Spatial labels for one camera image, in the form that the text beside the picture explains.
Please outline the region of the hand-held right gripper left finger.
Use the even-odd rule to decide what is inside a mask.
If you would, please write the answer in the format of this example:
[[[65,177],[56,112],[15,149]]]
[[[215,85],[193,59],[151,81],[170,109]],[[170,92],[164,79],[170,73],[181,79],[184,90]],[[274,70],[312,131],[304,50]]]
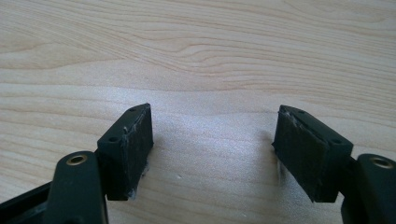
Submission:
[[[110,201],[134,198],[153,147],[150,104],[127,109],[97,141],[96,157]]]

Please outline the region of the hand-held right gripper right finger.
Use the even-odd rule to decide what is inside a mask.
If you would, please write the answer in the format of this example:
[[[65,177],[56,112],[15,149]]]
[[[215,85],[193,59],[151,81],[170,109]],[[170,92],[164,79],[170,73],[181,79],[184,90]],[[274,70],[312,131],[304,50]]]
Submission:
[[[311,201],[336,200],[340,174],[351,158],[349,140],[308,112],[281,105],[273,147]]]

